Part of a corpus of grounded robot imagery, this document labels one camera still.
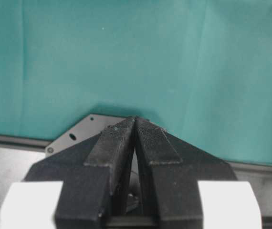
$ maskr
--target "gray metal bracket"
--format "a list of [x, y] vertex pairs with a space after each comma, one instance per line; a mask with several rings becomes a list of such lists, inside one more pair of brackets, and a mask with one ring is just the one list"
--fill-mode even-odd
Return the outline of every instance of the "gray metal bracket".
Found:
[[90, 114], [50, 143], [45, 149], [46, 157], [95, 136], [109, 125], [115, 125], [124, 119], [124, 117]]

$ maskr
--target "teal fabric backdrop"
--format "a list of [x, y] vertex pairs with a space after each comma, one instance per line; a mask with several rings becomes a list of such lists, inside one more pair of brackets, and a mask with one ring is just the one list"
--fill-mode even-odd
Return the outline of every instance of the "teal fabric backdrop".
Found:
[[91, 112], [272, 163], [272, 0], [0, 0], [0, 134]]

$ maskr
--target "white block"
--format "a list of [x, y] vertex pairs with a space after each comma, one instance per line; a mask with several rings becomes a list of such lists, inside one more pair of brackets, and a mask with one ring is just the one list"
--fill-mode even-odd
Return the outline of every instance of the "white block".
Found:
[[56, 229], [62, 181], [13, 183], [0, 209], [0, 229]]
[[259, 205], [249, 182], [198, 181], [204, 229], [261, 229]]

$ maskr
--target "screw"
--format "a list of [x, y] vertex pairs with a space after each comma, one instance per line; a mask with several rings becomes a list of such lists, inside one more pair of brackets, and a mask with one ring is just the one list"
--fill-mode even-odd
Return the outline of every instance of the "screw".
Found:
[[49, 147], [49, 148], [47, 149], [47, 152], [50, 153], [50, 154], [52, 154], [52, 153], [53, 153], [53, 148], [52, 148], [52, 147]]

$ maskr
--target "gray surface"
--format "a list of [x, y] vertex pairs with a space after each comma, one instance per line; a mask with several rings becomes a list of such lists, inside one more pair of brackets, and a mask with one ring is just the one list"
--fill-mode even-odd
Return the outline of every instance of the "gray surface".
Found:
[[272, 217], [272, 173], [242, 170], [236, 170], [235, 173], [239, 180], [250, 182], [260, 206], [261, 215]]
[[44, 153], [0, 148], [0, 207], [12, 182], [21, 181]]
[[[124, 119], [125, 118], [122, 117], [90, 114], [48, 145], [45, 150], [46, 156], [58, 153], [68, 147], [95, 136], [109, 125], [115, 125]], [[73, 134], [76, 139], [72, 140], [69, 136], [70, 134]]]

